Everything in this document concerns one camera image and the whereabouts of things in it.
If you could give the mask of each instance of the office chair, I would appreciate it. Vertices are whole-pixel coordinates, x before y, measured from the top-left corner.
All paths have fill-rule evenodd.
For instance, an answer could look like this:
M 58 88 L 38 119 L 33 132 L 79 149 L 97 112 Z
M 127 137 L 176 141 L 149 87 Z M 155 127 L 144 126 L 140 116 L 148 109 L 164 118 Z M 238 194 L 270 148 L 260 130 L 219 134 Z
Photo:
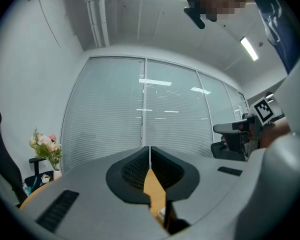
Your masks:
M 225 159 L 225 160 L 243 161 L 243 162 L 246 161 L 245 156 L 243 154 L 227 150 L 227 147 L 223 141 L 212 143 L 210 148 L 213 157 L 216 159 Z
M 54 171 L 46 171 L 44 173 L 39 173 L 39 162 L 43 161 L 43 158 L 32 158 L 29 160 L 29 163 L 34 163 L 34 171 L 35 175 L 30 176 L 24 180 L 28 187 L 32 187 L 32 191 L 35 191 L 42 185 L 41 177 L 43 174 L 49 175 L 51 177 L 51 181 L 53 180 Z M 16 163 L 13 161 L 11 156 L 9 155 L 4 141 L 2 139 L 0 133 L 0 174 L 2 177 L 11 185 L 12 190 L 14 191 L 18 201 L 20 204 L 24 202 L 24 200 L 28 197 L 23 190 L 23 182 L 20 170 Z

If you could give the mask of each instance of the ceiling light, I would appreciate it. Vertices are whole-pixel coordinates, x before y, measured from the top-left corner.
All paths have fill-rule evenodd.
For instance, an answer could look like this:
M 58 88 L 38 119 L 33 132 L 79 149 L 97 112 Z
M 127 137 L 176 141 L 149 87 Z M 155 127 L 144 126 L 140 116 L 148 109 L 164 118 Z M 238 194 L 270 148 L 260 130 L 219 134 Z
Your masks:
M 160 86 L 170 86 L 172 84 L 172 82 L 142 79 L 142 78 L 139 78 L 139 83 L 147 83 L 147 84 L 160 85 Z
M 197 88 L 197 87 L 192 87 L 190 91 L 195 91 L 195 92 L 205 93 L 205 94 L 207 94 L 207 95 L 211 93 L 211 91 L 202 90 L 201 88 Z
M 240 43 L 244 46 L 244 48 L 248 51 L 248 53 L 250 54 L 250 56 L 252 57 L 253 61 L 258 59 L 258 56 L 255 52 L 255 50 L 252 48 L 251 44 L 249 43 L 249 41 L 243 37 L 240 40 Z

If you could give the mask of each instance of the flower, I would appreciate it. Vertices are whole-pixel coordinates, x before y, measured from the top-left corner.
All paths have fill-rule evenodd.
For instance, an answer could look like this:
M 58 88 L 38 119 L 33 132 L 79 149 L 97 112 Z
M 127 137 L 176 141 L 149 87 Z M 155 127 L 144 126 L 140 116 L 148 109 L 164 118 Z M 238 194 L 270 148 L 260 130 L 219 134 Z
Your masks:
M 59 145 L 54 142 L 51 142 L 51 144 L 48 144 L 46 147 L 50 152 L 57 151 L 60 148 Z
M 52 140 L 53 142 L 55 142 L 57 140 L 57 136 L 54 134 L 50 134 L 49 135 L 50 140 Z
M 36 140 L 34 137 L 32 137 L 30 140 L 29 140 L 29 145 L 31 148 L 33 148 L 35 145 L 37 144 Z
M 40 137 L 38 137 L 38 144 L 39 145 L 50 145 L 52 143 L 51 139 L 47 136 L 41 135 Z

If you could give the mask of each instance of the person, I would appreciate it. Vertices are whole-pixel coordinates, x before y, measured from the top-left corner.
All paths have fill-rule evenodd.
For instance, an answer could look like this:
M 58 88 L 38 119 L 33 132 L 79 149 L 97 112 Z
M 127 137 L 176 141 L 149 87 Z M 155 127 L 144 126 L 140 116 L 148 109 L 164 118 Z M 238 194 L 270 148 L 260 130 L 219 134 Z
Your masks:
M 215 22 L 218 15 L 234 14 L 246 4 L 255 4 L 263 20 L 268 41 L 278 53 L 289 74 L 300 58 L 300 24 L 283 0 L 187 0 L 190 7 Z M 249 125 L 250 136 L 254 124 Z M 290 132 L 287 119 L 281 118 L 263 127 L 260 147 L 267 148 L 275 139 Z

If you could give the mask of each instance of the pink flower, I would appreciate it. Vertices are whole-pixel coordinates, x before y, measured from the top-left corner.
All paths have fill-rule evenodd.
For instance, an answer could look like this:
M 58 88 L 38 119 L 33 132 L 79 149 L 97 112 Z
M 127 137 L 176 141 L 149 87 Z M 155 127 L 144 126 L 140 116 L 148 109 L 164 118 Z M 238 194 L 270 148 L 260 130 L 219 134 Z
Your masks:
M 50 135 L 49 135 L 49 138 L 50 138 L 50 140 L 52 140 L 53 142 L 55 142 L 55 141 L 57 140 L 57 137 L 56 137 L 56 135 L 54 135 L 54 134 L 50 134 Z
M 47 136 L 41 135 L 40 138 L 38 138 L 39 145 L 42 145 L 42 144 L 49 145 L 51 143 L 52 143 L 52 140 Z

